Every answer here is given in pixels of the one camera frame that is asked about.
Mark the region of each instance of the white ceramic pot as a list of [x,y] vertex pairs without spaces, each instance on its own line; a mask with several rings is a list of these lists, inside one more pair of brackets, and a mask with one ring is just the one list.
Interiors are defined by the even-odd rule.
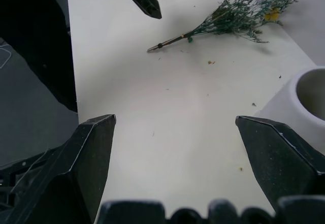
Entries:
[[325,67],[296,74],[255,117],[287,124],[325,154]]

